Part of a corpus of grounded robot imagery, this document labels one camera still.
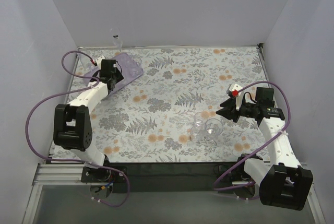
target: red cap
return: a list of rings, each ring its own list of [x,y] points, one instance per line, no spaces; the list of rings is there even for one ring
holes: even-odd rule
[[[233,96],[233,97],[235,97],[235,96],[237,96],[237,95],[238,95],[238,91],[237,91],[237,90],[232,91],[232,96]]]

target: gray wall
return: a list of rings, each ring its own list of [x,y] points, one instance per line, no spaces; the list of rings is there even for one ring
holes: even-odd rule
[[[333,43],[334,0],[289,0],[264,52],[270,80],[287,93],[292,110],[289,137],[313,172],[328,223],[334,222]]]
[[[79,46],[254,45],[264,42],[287,0],[54,0]]]
[[[0,0],[0,7],[0,223],[20,223],[39,161],[26,144],[25,120],[42,98],[67,89],[60,60],[76,45],[52,0]],[[61,101],[41,106],[32,119],[31,139],[45,155]]]

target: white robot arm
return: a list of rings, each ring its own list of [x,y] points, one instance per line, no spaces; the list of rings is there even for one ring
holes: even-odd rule
[[[282,110],[275,107],[274,90],[257,87],[254,103],[248,103],[244,93],[238,92],[241,89],[240,85],[232,84],[228,89],[230,98],[220,104],[223,109],[216,114],[234,122],[240,116],[255,119],[266,142],[282,132],[285,118]],[[301,210],[313,181],[311,171],[302,168],[285,131],[268,145],[268,151],[271,167],[254,155],[245,161],[244,172],[259,185],[259,196],[264,205]]]
[[[92,142],[92,128],[90,113],[96,105],[104,99],[115,87],[116,83],[123,80],[123,76],[116,67],[115,60],[97,60],[101,70],[98,71],[100,82],[91,80],[88,84],[92,87],[82,92],[76,99],[68,104],[59,104],[55,108],[53,140],[56,145],[62,146],[75,153],[81,160],[102,166],[107,157],[98,151]],[[75,121],[75,125],[67,125],[67,122]]]

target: glass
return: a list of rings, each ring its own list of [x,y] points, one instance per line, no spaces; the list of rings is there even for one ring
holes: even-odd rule
[[[114,27],[110,29],[110,33],[115,47],[121,52],[123,41],[121,39],[120,30],[118,29],[118,27]]]
[[[219,136],[224,130],[224,124],[218,119],[209,119],[204,124],[205,136],[210,138],[215,138]]]
[[[192,129],[190,129],[190,137],[192,140],[198,140],[200,137],[200,127],[193,126]]]
[[[130,74],[133,77],[138,77],[142,73],[142,67],[141,67],[141,58],[138,56],[133,56],[130,55],[132,58],[132,61],[130,61],[129,64],[129,69],[130,69]]]
[[[196,113],[194,116],[194,125],[198,127],[203,126],[205,120],[206,118],[202,116],[202,113]]]
[[[83,53],[87,53],[86,48],[80,48],[79,51],[83,52]],[[90,62],[90,60],[87,56],[85,56],[81,53],[78,53],[78,57],[79,57],[80,63],[82,65],[84,71],[88,71],[88,70],[91,70],[91,69],[95,68],[95,66]]]

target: floral patterned surface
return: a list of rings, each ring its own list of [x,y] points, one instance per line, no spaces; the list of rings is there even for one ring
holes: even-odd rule
[[[110,58],[117,50],[85,50]],[[236,161],[264,143],[252,119],[228,121],[215,111],[228,98],[228,86],[265,80],[256,48],[160,48],[125,50],[140,56],[144,75],[103,100],[91,113],[97,148],[111,162]],[[79,62],[76,73],[85,73]],[[71,90],[84,87],[74,78]],[[249,92],[255,96],[255,87]],[[72,94],[69,100],[77,95]],[[195,113],[224,122],[214,141],[190,138]],[[54,158],[76,158],[53,147]],[[259,153],[269,160],[267,149]]]

